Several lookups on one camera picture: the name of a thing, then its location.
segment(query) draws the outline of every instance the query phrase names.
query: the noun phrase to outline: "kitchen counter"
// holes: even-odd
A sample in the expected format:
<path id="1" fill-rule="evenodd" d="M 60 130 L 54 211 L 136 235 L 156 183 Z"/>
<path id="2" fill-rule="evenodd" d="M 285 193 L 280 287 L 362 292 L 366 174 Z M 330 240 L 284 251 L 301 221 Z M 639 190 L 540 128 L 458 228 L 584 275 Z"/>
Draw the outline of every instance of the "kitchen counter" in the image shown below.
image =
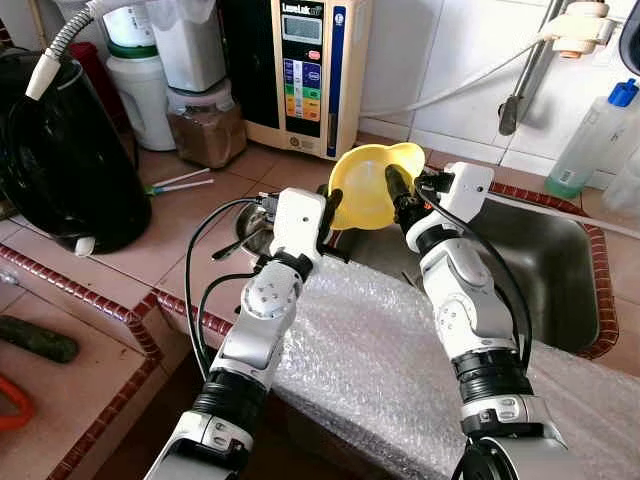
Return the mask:
<path id="1" fill-rule="evenodd" d="M 360 141 L 388 143 L 386 139 L 370 135 L 362 135 Z M 427 153 L 430 166 L 442 167 L 460 160 L 440 152 Z M 140 160 L 140 177 L 145 185 L 199 169 L 179 160 L 174 152 L 142 150 Z M 327 182 L 332 167 L 333 163 L 329 161 L 250 144 L 230 165 L 212 174 L 215 179 L 213 185 L 153 198 L 153 218 L 149 229 L 119 252 L 78 259 L 54 245 L 20 217 L 13 223 L 0 223 L 0 240 L 23 255 L 64 273 L 80 284 L 89 285 L 92 290 L 125 306 L 134 305 L 151 288 L 182 299 L 185 248 L 193 230 L 209 212 L 225 201 L 261 191 L 279 191 L 288 186 L 315 191 L 318 185 Z M 497 182 L 544 192 L 543 177 L 503 167 L 495 170 Z M 600 191 L 586 189 L 572 203 L 594 218 L 640 229 L 640 221 L 607 213 L 600 197 Z M 211 225 L 194 249 L 192 296 L 196 300 L 205 286 L 218 276 L 250 271 L 251 257 L 241 251 L 224 262 L 212 262 L 210 259 L 213 252 L 235 240 L 233 223 L 239 208 Z M 636 287 L 640 282 L 640 241 L 613 232 L 605 232 L 605 237 L 620 337 L 610 352 L 595 361 L 640 376 L 640 290 Z M 207 310 L 216 317 L 233 322 L 241 287 L 241 281 L 222 285 L 212 295 Z M 174 326 L 186 332 L 180 306 L 175 310 L 178 313 L 173 312 L 171 317 Z M 214 345 L 221 341 L 221 336 L 207 333 Z"/>

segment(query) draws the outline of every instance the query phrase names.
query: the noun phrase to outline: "white hose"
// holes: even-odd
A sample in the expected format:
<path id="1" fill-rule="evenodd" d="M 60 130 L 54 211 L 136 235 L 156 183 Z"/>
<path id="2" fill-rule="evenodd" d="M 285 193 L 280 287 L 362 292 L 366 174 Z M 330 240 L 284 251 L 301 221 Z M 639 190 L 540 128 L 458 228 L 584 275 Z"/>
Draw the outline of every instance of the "white hose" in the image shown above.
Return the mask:
<path id="1" fill-rule="evenodd" d="M 518 47 L 516 50 L 511 52 L 506 57 L 498 60 L 492 65 L 485 67 L 481 71 L 476 72 L 473 75 L 470 75 L 457 86 L 446 88 L 431 97 L 427 97 L 422 100 L 418 100 L 416 103 L 412 103 L 410 105 L 405 105 L 401 107 L 381 108 L 380 110 L 361 112 L 360 116 L 361 117 L 381 117 L 384 115 L 391 115 L 394 113 L 411 112 L 413 110 L 418 110 L 428 105 L 432 105 L 436 102 L 439 102 L 440 100 L 444 100 L 445 98 L 450 97 L 455 93 L 461 92 L 462 90 L 469 88 L 474 83 L 477 83 L 480 80 L 488 77 L 489 75 L 492 75 L 493 73 L 500 70 L 502 67 L 504 67 L 508 63 L 518 58 L 520 55 L 522 55 L 524 52 L 529 50 L 531 47 L 533 47 L 537 43 L 542 42 L 544 40 L 545 40 L 544 37 L 540 33 L 537 33 L 533 38 L 527 41 L 524 44 L 524 46 Z"/>
<path id="2" fill-rule="evenodd" d="M 505 205 L 509 205 L 511 207 L 522 208 L 524 210 L 530 210 L 536 213 L 542 213 L 544 215 L 549 215 L 552 217 L 566 218 L 567 220 L 573 220 L 575 222 L 583 223 L 585 225 L 593 225 L 594 227 L 602 228 L 603 230 L 609 230 L 612 232 L 619 233 L 621 235 L 626 235 L 627 237 L 635 238 L 640 240 L 640 232 L 637 230 L 632 230 L 630 228 L 620 227 L 618 225 L 614 225 L 609 222 L 603 222 L 602 220 L 596 220 L 595 218 L 583 217 L 581 215 L 574 215 L 572 213 L 562 212 L 560 210 L 556 210 L 554 208 L 540 207 L 538 205 L 532 205 L 530 203 L 519 202 L 517 200 L 512 200 L 510 198 L 505 198 L 500 195 L 496 195 L 493 193 L 487 194 L 487 198 L 494 200 L 499 203 L 503 203 Z"/>

